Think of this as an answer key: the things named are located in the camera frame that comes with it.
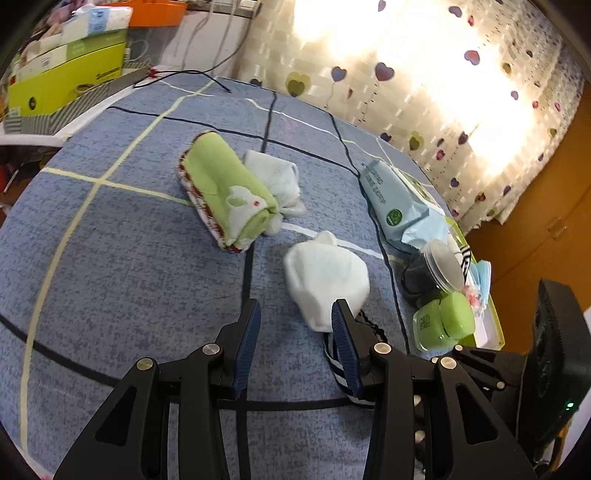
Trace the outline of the blue face mask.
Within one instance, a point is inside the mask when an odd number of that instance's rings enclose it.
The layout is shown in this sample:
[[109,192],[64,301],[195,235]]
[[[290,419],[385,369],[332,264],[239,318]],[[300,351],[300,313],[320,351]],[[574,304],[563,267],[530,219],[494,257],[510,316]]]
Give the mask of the blue face mask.
[[487,260],[472,262],[470,264],[470,273],[480,294],[482,303],[487,305],[492,283],[492,264]]

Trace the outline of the blue plaid bed sheet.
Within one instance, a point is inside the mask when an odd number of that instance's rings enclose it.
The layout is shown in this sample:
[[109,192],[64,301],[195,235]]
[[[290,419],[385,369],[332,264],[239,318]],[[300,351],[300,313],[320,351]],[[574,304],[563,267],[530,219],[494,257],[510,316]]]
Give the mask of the blue plaid bed sheet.
[[[202,131],[238,154],[293,162],[304,216],[250,253],[219,249],[176,175]],[[263,319],[245,402],[221,412],[232,478],[359,479],[372,414],[342,395],[322,337],[287,292],[283,256],[322,231],[366,262],[363,310],[399,350],[412,309],[358,174],[418,164],[374,134],[256,85],[179,74],[140,87],[77,132],[27,186],[1,229],[1,421],[53,474],[115,383],[211,342],[247,298]]]

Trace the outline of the yellow-green cardboard box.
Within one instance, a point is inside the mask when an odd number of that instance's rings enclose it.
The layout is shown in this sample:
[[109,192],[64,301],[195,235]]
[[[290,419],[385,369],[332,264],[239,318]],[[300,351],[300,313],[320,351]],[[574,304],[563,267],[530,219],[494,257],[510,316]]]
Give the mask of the yellow-green cardboard box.
[[112,30],[56,47],[25,65],[8,81],[8,114],[52,114],[84,90],[121,75],[126,30]]

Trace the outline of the light blue wet wipes pack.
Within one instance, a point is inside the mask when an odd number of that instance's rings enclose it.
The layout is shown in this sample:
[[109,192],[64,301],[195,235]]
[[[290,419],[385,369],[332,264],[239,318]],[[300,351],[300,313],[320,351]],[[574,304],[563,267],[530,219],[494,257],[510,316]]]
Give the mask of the light blue wet wipes pack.
[[375,160],[363,168],[361,184],[392,247],[411,254],[434,239],[448,242],[443,208],[415,177]]

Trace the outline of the white sock bundle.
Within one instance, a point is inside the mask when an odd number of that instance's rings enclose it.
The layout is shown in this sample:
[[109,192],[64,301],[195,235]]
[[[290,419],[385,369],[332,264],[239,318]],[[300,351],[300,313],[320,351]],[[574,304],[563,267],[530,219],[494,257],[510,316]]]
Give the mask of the white sock bundle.
[[365,261],[338,245],[332,232],[297,243],[283,257],[287,291],[297,304],[308,328],[332,332],[332,304],[344,299],[359,314],[370,295]]

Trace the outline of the heart pattern curtain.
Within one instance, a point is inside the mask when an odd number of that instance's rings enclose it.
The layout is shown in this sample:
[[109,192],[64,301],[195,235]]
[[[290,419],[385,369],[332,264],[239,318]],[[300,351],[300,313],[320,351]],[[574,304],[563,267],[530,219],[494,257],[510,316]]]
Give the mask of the heart pattern curtain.
[[464,231],[508,219],[585,85],[528,1],[266,1],[238,76],[409,155]]

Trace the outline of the white blue tissue pack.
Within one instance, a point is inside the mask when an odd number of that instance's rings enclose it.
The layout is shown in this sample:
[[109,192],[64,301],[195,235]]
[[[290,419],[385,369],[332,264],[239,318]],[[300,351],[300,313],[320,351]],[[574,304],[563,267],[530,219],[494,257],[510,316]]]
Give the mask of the white blue tissue pack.
[[133,9],[127,6],[84,5],[62,24],[59,43],[64,45],[110,31],[126,30],[132,13]]

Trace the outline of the green rabbit sock roll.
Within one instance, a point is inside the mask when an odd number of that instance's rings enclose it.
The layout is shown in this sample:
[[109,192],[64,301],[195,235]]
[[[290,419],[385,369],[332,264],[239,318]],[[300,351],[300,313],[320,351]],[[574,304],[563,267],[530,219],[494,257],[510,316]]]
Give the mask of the green rabbit sock roll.
[[181,155],[177,176],[217,246],[243,252],[279,214],[276,198],[214,131],[199,133]]

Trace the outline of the small clear plastic bag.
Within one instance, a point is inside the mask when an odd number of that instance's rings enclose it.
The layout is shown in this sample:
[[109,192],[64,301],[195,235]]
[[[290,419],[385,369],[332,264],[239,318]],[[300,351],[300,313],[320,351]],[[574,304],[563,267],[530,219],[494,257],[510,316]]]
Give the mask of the small clear plastic bag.
[[468,300],[474,317],[477,318],[483,316],[487,309],[487,300],[481,294],[480,290],[477,287],[465,285],[462,289],[462,293]]

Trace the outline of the orange plastic basin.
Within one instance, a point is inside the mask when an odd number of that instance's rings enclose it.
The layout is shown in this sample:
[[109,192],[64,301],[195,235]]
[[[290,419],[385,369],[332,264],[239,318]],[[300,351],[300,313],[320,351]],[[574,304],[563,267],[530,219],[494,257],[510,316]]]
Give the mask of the orange plastic basin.
[[187,9],[187,4],[183,1],[166,0],[109,2],[107,6],[131,8],[130,28],[179,26]]

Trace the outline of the green edged white box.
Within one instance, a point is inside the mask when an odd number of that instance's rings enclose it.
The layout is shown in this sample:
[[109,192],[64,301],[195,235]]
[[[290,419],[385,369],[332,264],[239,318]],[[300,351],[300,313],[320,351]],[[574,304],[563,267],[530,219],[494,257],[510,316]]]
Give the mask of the green edged white box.
[[500,351],[505,337],[491,296],[492,266],[488,261],[477,261],[470,245],[454,219],[447,217],[450,248],[465,277],[463,293],[471,306],[475,330],[461,340],[462,345]]

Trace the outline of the clear round lidded jar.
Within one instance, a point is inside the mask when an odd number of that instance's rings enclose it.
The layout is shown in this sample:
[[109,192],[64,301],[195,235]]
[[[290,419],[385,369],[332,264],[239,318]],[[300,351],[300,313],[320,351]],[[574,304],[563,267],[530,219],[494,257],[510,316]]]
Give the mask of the clear round lidded jar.
[[414,255],[401,275],[404,297],[416,305],[461,292],[465,285],[462,267],[447,243],[428,242]]

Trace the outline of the green round jar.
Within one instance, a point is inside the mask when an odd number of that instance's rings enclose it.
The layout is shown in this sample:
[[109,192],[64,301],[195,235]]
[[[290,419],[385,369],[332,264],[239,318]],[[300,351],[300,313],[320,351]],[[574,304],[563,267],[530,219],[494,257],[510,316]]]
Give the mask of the green round jar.
[[473,335],[476,322],[470,302],[461,292],[434,299],[413,316],[414,337],[422,351],[452,348]]

